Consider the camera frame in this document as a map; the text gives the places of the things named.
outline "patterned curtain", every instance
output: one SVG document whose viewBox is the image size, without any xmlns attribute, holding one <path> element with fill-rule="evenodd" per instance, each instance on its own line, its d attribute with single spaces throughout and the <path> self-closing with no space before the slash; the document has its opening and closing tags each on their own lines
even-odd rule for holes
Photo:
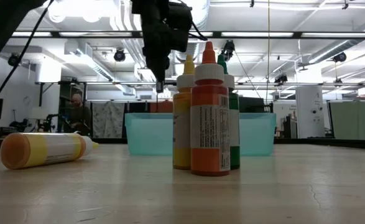
<svg viewBox="0 0 365 224">
<path fill-rule="evenodd" d="M 93 102 L 94 138 L 122 138 L 124 103 Z"/>
</svg>

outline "bottle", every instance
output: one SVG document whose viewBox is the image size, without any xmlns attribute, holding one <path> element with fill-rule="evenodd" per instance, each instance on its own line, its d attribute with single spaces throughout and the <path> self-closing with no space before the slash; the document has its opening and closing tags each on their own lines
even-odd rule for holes
<svg viewBox="0 0 365 224">
<path fill-rule="evenodd" d="M 195 64 L 192 56 L 187 55 L 183 75 L 177 78 L 179 93 L 173 96 L 172 164 L 174 169 L 190 169 L 190 92 L 195 86 L 194 72 Z"/>
<path fill-rule="evenodd" d="M 233 93 L 234 77 L 228 74 L 224 55 L 218 55 L 218 65 L 224 68 L 224 86 L 229 91 L 229 143 L 233 170 L 240 168 L 239 95 Z"/>
<path fill-rule="evenodd" d="M 8 169 L 68 162 L 97 147 L 98 143 L 79 134 L 12 133 L 1 143 L 1 162 Z"/>
<path fill-rule="evenodd" d="M 191 170 L 196 175 L 228 175 L 228 89 L 223 86 L 224 70 L 215 61 L 213 43 L 206 43 L 202 61 L 195 69 L 196 86 L 192 88 Z"/>
</svg>

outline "person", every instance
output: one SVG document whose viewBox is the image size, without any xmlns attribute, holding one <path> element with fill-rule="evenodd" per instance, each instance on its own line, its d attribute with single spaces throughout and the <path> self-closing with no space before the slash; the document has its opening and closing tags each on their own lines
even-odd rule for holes
<svg viewBox="0 0 365 224">
<path fill-rule="evenodd" d="M 80 94 L 74 94 L 70 101 L 73 105 L 70 111 L 70 125 L 77 131 L 87 133 L 85 125 L 91 129 L 91 111 L 87 107 L 83 107 Z"/>
</svg>

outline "turquoise container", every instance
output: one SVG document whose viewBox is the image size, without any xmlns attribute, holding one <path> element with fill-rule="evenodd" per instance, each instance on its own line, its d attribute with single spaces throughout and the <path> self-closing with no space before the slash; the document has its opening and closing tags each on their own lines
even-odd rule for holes
<svg viewBox="0 0 365 224">
<path fill-rule="evenodd" d="M 126 113 L 128 150 L 137 156 L 172 156 L 172 113 Z"/>
<path fill-rule="evenodd" d="M 276 114 L 240 113 L 242 156 L 270 156 Z M 128 150 L 133 156 L 172 155 L 172 113 L 126 113 Z"/>
<path fill-rule="evenodd" d="M 276 114 L 240 113 L 240 155 L 270 156 L 274 150 Z"/>
</svg>

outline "white label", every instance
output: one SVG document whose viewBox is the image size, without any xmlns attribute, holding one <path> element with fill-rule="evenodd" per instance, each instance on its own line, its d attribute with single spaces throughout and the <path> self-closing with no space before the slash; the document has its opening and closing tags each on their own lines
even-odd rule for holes
<svg viewBox="0 0 365 224">
<path fill-rule="evenodd" d="M 229 110 L 229 136 L 231 147 L 239 146 L 239 110 Z"/>
<path fill-rule="evenodd" d="M 173 148 L 190 148 L 190 112 L 174 112 Z"/>
<path fill-rule="evenodd" d="M 219 170 L 230 170 L 229 98 L 219 96 L 219 105 L 191 107 L 191 147 L 219 149 Z"/>
<path fill-rule="evenodd" d="M 44 136 L 47 142 L 47 157 L 44 164 L 66 162 L 76 159 L 76 145 L 71 136 Z"/>
</svg>

